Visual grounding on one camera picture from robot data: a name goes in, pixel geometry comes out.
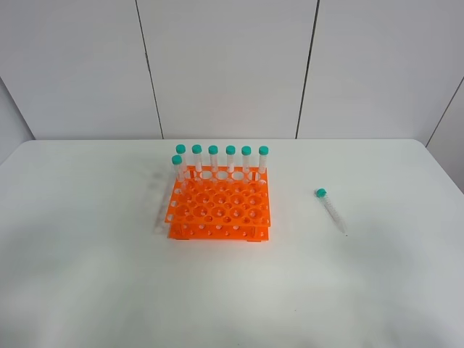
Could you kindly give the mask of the test tube with teal cap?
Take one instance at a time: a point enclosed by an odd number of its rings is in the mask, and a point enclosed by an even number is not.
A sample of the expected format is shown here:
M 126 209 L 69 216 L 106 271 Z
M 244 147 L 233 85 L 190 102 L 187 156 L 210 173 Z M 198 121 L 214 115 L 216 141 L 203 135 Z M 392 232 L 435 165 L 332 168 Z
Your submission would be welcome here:
M 347 235 L 347 229 L 344 224 L 344 220 L 341 215 L 337 212 L 331 200 L 328 197 L 328 192 L 324 188 L 317 188 L 315 190 L 315 197 L 321 202 L 324 206 L 327 213 L 330 215 L 334 225 L 339 229 L 339 231 Z

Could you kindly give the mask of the rack tube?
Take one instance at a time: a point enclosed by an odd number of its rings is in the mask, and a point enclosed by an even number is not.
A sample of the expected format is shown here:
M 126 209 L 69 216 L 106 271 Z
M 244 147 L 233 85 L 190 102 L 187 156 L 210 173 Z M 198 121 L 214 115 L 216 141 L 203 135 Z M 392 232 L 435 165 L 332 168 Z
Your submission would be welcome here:
M 213 173 L 218 172 L 218 147 L 216 145 L 211 145 L 208 147 L 208 152 L 210 155 L 210 166 Z
M 233 173 L 235 170 L 235 153 L 236 153 L 236 147 L 233 145 L 228 145 L 225 149 L 226 155 L 227 155 L 227 171 L 228 173 Z
M 250 146 L 243 146 L 241 148 L 241 154 L 242 154 L 242 171 L 243 173 L 249 173 L 250 171 L 250 156 L 251 156 L 252 150 Z
M 259 148 L 259 166 L 258 173 L 264 174 L 267 170 L 267 158 L 268 158 L 269 148 L 267 146 L 261 146 Z
M 183 160 L 181 155 L 176 154 L 172 156 L 172 164 L 176 173 L 176 182 L 178 183 L 178 188 L 182 191 L 184 190 L 185 184 L 185 170 L 183 167 Z
M 183 173 L 186 173 L 188 170 L 187 164 L 186 164 L 186 146 L 184 144 L 178 144 L 175 147 L 175 150 L 176 150 L 177 155 L 181 157 L 182 171 Z
M 199 144 L 192 146 L 192 152 L 194 155 L 195 171 L 198 178 L 202 177 L 202 147 Z

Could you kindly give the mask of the orange test tube rack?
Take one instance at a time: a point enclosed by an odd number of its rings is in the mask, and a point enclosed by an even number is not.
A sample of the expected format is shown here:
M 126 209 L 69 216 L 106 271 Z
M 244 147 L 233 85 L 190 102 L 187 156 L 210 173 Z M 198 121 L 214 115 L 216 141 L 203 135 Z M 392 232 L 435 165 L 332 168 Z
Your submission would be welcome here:
M 171 239 L 267 241 L 268 174 L 251 167 L 245 178 L 241 166 L 228 173 L 226 166 L 213 172 L 209 165 L 198 173 L 189 165 L 184 180 L 174 184 L 165 222 Z

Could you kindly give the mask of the rack tube front left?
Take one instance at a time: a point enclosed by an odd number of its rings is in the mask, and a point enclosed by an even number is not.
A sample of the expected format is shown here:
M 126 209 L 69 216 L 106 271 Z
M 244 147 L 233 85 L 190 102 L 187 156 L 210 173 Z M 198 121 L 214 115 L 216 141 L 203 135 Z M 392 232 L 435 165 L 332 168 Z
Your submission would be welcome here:
M 185 170 L 183 167 L 183 160 L 181 155 L 176 154 L 172 156 L 172 164 L 176 173 L 176 182 L 178 183 L 178 188 L 182 191 L 184 190 L 185 184 Z

